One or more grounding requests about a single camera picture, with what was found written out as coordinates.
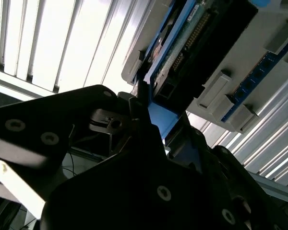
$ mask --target blue circuit board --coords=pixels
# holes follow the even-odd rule
[[[245,80],[240,84],[239,88],[229,97],[234,103],[232,108],[222,118],[222,122],[226,122],[230,116],[237,110],[243,101],[251,94],[251,92],[258,86],[258,84],[268,75],[268,73],[275,67],[275,65],[288,52],[288,43],[279,52],[274,54],[267,52],[259,61],[256,67],[249,73]]]

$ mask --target screw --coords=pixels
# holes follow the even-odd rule
[[[25,123],[18,119],[10,119],[5,122],[5,127],[9,131],[20,132],[24,130]]]
[[[161,199],[163,199],[164,201],[170,201],[172,198],[171,192],[165,186],[160,185],[157,188],[157,193],[158,193],[159,197]]]
[[[236,223],[235,217],[232,215],[232,213],[229,210],[223,209],[222,215],[224,219],[231,225],[234,225]]]
[[[108,92],[108,91],[104,91],[104,95],[108,96],[108,97],[112,96],[112,94],[110,92]]]
[[[45,145],[56,145],[59,142],[59,137],[55,133],[46,132],[40,136]]]

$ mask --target blue plastic part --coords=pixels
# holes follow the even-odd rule
[[[226,122],[230,116],[237,110],[243,101],[251,94],[257,85],[268,75],[275,65],[288,52],[287,45],[279,52],[278,55],[267,52],[257,66],[249,73],[246,79],[240,84],[239,88],[230,96],[230,100],[234,103],[232,108],[222,118],[222,122]]]
[[[255,6],[258,7],[266,7],[271,0],[252,0],[251,3],[253,3]]]
[[[158,126],[162,139],[166,138],[168,133],[178,122],[179,116],[162,106],[150,102],[148,112],[152,124]]]
[[[175,38],[177,37],[180,29],[182,28],[183,24],[185,23],[186,19],[188,18],[193,6],[196,4],[196,0],[187,0],[186,4],[184,5],[178,19],[176,20],[171,32],[169,33],[165,43],[163,44],[157,59],[153,62],[151,68],[149,69],[148,73],[145,75],[144,81],[150,83],[154,82],[154,78],[156,72],[158,71],[162,61],[164,60],[165,56],[167,55],[171,45],[173,44]]]
[[[158,29],[158,33],[155,35],[154,39],[151,41],[148,49],[146,50],[146,53],[145,53],[145,56],[144,56],[144,60],[147,58],[147,55],[150,53],[150,51],[151,51],[152,48],[154,47],[154,45],[155,45],[155,43],[156,43],[156,41],[157,41],[158,36],[159,36],[160,33],[162,32],[161,30],[162,30],[165,22],[167,21],[170,13],[171,13],[171,11],[172,11],[172,9],[173,9],[174,2],[175,2],[175,1],[173,1],[173,2],[171,3],[171,5],[170,5],[170,7],[169,7],[169,9],[168,9],[168,12],[167,12],[167,14],[165,15],[165,17],[164,17],[164,19],[163,19],[163,21],[162,21],[162,23],[161,23],[161,25],[160,25],[160,27],[159,27],[159,29]]]
[[[171,129],[178,122],[180,115],[168,110],[167,108],[162,107],[161,105],[158,105],[154,101],[153,99],[154,77],[195,4],[196,0],[187,0],[171,32],[169,33],[165,43],[163,44],[157,59],[154,61],[150,70],[148,71],[148,73],[144,78],[144,81],[146,81],[147,83],[151,83],[149,86],[150,103],[148,106],[150,118],[152,124],[158,126],[162,139],[164,139],[169,134]]]
[[[197,146],[192,145],[190,140],[186,142],[183,148],[179,151],[179,154],[175,156],[174,160],[187,165],[193,163],[196,170],[202,173],[202,165],[198,148]]]

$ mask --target mounting hole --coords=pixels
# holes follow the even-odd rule
[[[261,78],[262,75],[263,75],[263,73],[260,70],[254,74],[255,78]]]
[[[111,127],[112,128],[118,128],[118,127],[120,127],[121,126],[121,122],[120,121],[112,121],[111,122]]]
[[[111,96],[112,96],[112,94],[111,94],[110,92],[108,92],[108,91],[104,91],[104,95],[105,95],[105,96],[108,96],[108,97],[111,97]]]
[[[46,132],[40,136],[45,145],[56,145],[59,142],[59,137],[55,133]]]
[[[231,225],[234,225],[236,223],[234,215],[229,210],[223,209],[222,210],[222,216]]]
[[[12,132],[20,132],[25,129],[25,123],[18,119],[10,119],[5,122],[7,130]]]
[[[157,193],[158,193],[159,197],[161,199],[163,199],[164,201],[170,201],[172,198],[171,192],[165,186],[160,185],[157,188]]]

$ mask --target cable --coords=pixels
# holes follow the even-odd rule
[[[73,176],[76,176],[75,174],[75,164],[73,163],[73,157],[72,157],[72,154],[68,151],[69,155],[71,156],[71,159],[72,159],[72,173],[73,173]]]
[[[19,228],[19,230],[23,229],[24,227],[28,226],[29,224],[31,224],[34,220],[36,220],[36,218],[34,218],[33,220],[31,220],[29,223],[27,223],[26,225],[24,225],[23,227]]]
[[[72,170],[70,170],[70,169],[67,169],[67,168],[63,168],[63,169],[65,169],[65,170],[67,170],[67,171],[70,171],[71,173],[73,173],[73,175],[75,176],[77,176],[78,174],[76,174],[76,173],[74,173]]]

